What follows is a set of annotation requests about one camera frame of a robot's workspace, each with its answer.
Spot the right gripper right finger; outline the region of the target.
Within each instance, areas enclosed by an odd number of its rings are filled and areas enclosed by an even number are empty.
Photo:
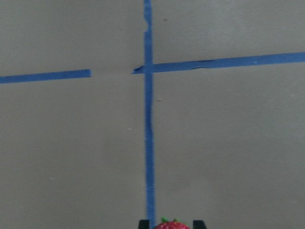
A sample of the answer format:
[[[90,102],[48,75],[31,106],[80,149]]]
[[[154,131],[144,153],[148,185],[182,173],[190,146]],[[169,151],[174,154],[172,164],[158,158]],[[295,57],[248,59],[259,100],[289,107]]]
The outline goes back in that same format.
[[[206,224],[203,220],[193,220],[193,229],[206,229]]]

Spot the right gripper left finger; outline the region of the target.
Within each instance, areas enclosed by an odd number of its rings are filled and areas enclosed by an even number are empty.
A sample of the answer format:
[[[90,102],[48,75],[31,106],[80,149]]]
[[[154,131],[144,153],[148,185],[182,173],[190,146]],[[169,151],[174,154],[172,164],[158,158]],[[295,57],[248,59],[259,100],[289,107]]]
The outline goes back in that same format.
[[[139,229],[149,229],[150,221],[148,219],[139,220]]]

